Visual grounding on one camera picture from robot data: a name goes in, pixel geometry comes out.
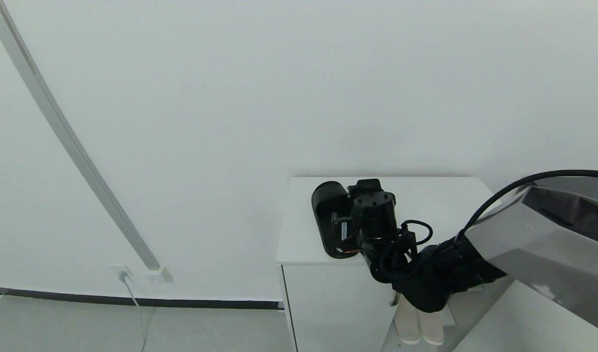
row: black cable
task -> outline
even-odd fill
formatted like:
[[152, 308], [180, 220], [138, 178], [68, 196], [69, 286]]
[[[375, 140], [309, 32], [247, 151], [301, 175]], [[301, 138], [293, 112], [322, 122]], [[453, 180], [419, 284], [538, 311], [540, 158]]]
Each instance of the black cable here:
[[498, 192], [496, 192], [491, 198], [486, 200], [484, 204], [482, 204], [479, 209], [473, 214], [470, 220], [466, 223], [464, 228], [458, 232], [458, 234], [454, 237], [454, 241], [457, 241], [459, 236], [464, 234], [469, 227], [471, 227], [479, 217], [489, 208], [489, 206], [493, 205], [494, 202], [498, 201], [502, 196], [505, 196], [516, 187], [520, 187], [522, 185], [527, 185], [532, 183], [536, 180], [542, 180], [543, 178], [551, 178], [551, 177], [567, 177], [567, 176], [577, 176], [577, 177], [596, 177], [598, 178], [598, 170], [554, 170], [554, 171], [546, 171], [540, 172], [539, 174], [533, 174], [531, 176], [523, 177], [520, 180], [516, 180], [509, 185], [505, 186]]
[[426, 227], [426, 229], [429, 230], [429, 234], [427, 235], [427, 237], [424, 238], [422, 241], [418, 241], [417, 245], [421, 245], [421, 244], [427, 243], [431, 239], [431, 237], [433, 236], [433, 229], [431, 229], [431, 226], [428, 225], [427, 223], [419, 221], [419, 220], [406, 220], [406, 221], [404, 221], [401, 224], [401, 231], [402, 232], [404, 232], [404, 231], [406, 231], [408, 229], [408, 226], [407, 226], [408, 223], [415, 223], [416, 225], [424, 226], [424, 227]]
[[[391, 272], [390, 268], [387, 267], [386, 265], [386, 258], [390, 257], [391, 252], [393, 252], [393, 250], [395, 250], [395, 248], [397, 248], [399, 246], [399, 243], [401, 243], [402, 241], [408, 241], [409, 239], [407, 238], [407, 236], [412, 236], [411, 232], [408, 230], [408, 224], [409, 223], [415, 223], [416, 225], [421, 225], [426, 227], [426, 229], [429, 230], [429, 234], [427, 235], [426, 238], [422, 239], [422, 241], [418, 241], [415, 242], [415, 245], [421, 245], [424, 243], [427, 243], [431, 237], [433, 236], [433, 229], [431, 228], [431, 226], [428, 223], [419, 221], [419, 220], [406, 220], [401, 224], [401, 237], [399, 239], [397, 239], [395, 242], [391, 243], [388, 248], [386, 250], [384, 250], [383, 254], [381, 254], [381, 258], [379, 258], [379, 270], [381, 270], [381, 272], [389, 279], [391, 280], [404, 280], [407, 278], [410, 278], [411, 276], [413, 276], [417, 270], [424, 265], [424, 263], [426, 262], [425, 260], [421, 260], [421, 261], [417, 261], [416, 265], [414, 268], [412, 268], [410, 271], [408, 272]], [[402, 251], [403, 253], [408, 253], [408, 255], [410, 256], [411, 259], [413, 259], [413, 256], [410, 254], [410, 252], [408, 251], [408, 249], [404, 248], [404, 250]], [[395, 252], [395, 254], [393, 255], [393, 257], [391, 258], [391, 266], [401, 266], [402, 265], [406, 265], [408, 263], [407, 259], [405, 258], [405, 255], [400, 256], [399, 252]]]

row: white cabinet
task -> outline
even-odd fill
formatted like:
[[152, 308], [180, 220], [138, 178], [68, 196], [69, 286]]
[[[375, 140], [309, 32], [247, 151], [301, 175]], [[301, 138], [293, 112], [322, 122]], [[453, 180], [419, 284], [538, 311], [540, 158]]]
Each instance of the white cabinet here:
[[368, 267], [284, 265], [299, 351], [379, 351], [396, 307]]
[[[325, 181], [346, 187], [361, 178], [368, 177], [295, 177], [290, 183], [276, 262], [297, 352], [378, 352], [390, 329], [396, 310], [390, 306], [391, 286], [372, 278], [361, 254], [333, 259], [325, 253], [310, 203], [314, 189]], [[452, 238], [492, 194], [475, 177], [379, 180], [397, 197], [399, 223], [415, 219], [433, 227], [428, 244]], [[423, 238], [426, 230], [413, 226]]]

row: gray floor tile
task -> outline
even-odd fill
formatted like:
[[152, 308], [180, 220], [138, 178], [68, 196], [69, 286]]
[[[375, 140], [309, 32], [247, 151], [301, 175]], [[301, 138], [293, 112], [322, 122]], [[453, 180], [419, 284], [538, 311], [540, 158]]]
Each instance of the gray floor tile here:
[[290, 352], [282, 310], [224, 310], [214, 325], [208, 352]]

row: power cord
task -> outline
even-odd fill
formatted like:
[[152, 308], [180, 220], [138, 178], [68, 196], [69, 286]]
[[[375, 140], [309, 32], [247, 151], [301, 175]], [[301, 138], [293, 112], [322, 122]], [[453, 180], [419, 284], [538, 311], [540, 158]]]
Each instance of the power cord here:
[[140, 349], [140, 352], [143, 352], [144, 346], [147, 344], [147, 336], [145, 335], [144, 329], [142, 328], [142, 313], [140, 312], [140, 305], [138, 304], [138, 301], [136, 301], [136, 298], [133, 296], [132, 289], [129, 288], [129, 285], [127, 284], [127, 281], [125, 280], [126, 277], [127, 277], [127, 273], [124, 271], [121, 271], [118, 274], [118, 280], [121, 283], [125, 284], [125, 287], [127, 287], [127, 290], [129, 291], [129, 295], [133, 299], [134, 305], [136, 305], [136, 308], [138, 308], [138, 320], [140, 321], [140, 334], [142, 335], [142, 348]]

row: wire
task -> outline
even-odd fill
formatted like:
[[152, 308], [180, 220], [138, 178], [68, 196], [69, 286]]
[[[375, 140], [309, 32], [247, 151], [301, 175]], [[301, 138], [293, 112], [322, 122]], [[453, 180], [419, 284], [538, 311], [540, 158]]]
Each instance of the wire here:
[[[395, 242], [393, 242], [391, 245], [389, 245], [388, 248], [386, 250], [384, 250], [383, 254], [381, 254], [381, 257], [379, 258], [379, 269], [387, 278], [389, 278], [393, 281], [411, 278], [411, 276], [413, 276], [418, 271], [418, 269], [422, 265], [424, 265], [424, 263], [426, 263], [426, 261], [428, 261], [428, 259], [430, 258], [429, 256], [421, 257], [418, 261], [414, 262], [415, 266], [411, 270], [406, 270], [406, 271], [391, 270], [391, 268], [388, 267], [388, 265], [386, 265], [386, 258], [389, 258], [390, 254], [392, 254], [393, 250], [395, 250], [395, 248], [399, 247], [399, 243], [401, 243], [402, 241], [408, 240], [407, 237], [413, 235], [412, 232], [410, 232], [410, 230], [408, 230], [409, 223], [415, 223], [416, 225], [424, 226], [424, 227], [426, 227], [426, 229], [429, 230], [429, 234], [427, 235], [427, 237], [422, 239], [422, 241], [415, 242], [414, 243], [415, 245], [418, 246], [418, 245], [427, 243], [433, 236], [433, 229], [431, 229], [431, 226], [425, 222], [422, 222], [419, 220], [406, 220], [401, 224], [401, 231], [400, 231], [399, 239], [397, 239]], [[394, 257], [392, 258], [391, 262], [393, 262], [393, 264], [402, 262], [404, 265], [407, 265], [408, 263], [411, 263], [412, 259], [414, 259], [417, 256], [417, 255], [412, 255], [410, 253], [410, 250], [406, 249], [406, 248], [404, 249], [403, 252], [405, 254], [408, 254], [408, 256], [410, 256], [410, 261], [407, 260], [405, 255], [402, 256], [402, 258], [400, 258], [400, 256], [396, 252], [394, 252], [393, 253]]]
[[577, 177], [596, 177], [598, 178], [598, 170], [554, 170], [554, 171], [546, 171], [540, 172], [539, 174], [533, 174], [531, 176], [523, 177], [520, 180], [516, 180], [509, 185], [505, 186], [498, 192], [496, 192], [491, 198], [486, 200], [485, 203], [482, 204], [479, 209], [473, 214], [470, 220], [466, 223], [464, 228], [458, 232], [457, 235], [454, 237], [454, 242], [458, 240], [459, 236], [464, 234], [469, 227], [471, 227], [479, 217], [486, 211], [491, 205], [493, 205], [496, 201], [498, 201], [502, 196], [505, 196], [513, 189], [520, 187], [522, 185], [527, 185], [532, 183], [536, 180], [542, 180], [543, 178], [551, 178], [551, 177], [568, 177], [568, 176], [577, 176]]
[[406, 220], [401, 224], [401, 232], [404, 232], [408, 229], [408, 223], [415, 223], [416, 225], [421, 225], [426, 227], [426, 229], [429, 230], [429, 234], [427, 235], [426, 238], [424, 238], [422, 241], [418, 241], [417, 245], [421, 245], [421, 244], [425, 244], [427, 242], [429, 242], [429, 240], [433, 237], [433, 229], [431, 229], [431, 226], [428, 223], [422, 222], [420, 220]]
[[145, 335], [144, 329], [142, 328], [142, 313], [140, 312], [140, 305], [138, 304], [138, 301], [136, 301], [136, 298], [133, 296], [132, 289], [129, 288], [129, 285], [127, 284], [127, 280], [125, 280], [125, 278], [127, 278], [127, 273], [124, 272], [124, 271], [121, 271], [121, 274], [119, 274], [119, 278], [118, 279], [122, 283], [125, 284], [125, 287], [127, 287], [127, 290], [129, 291], [129, 295], [133, 299], [134, 305], [136, 305], [136, 308], [138, 308], [138, 321], [140, 321], [140, 334], [142, 335], [142, 348], [140, 349], [140, 352], [143, 352], [144, 351], [144, 346], [147, 344], [147, 336]]

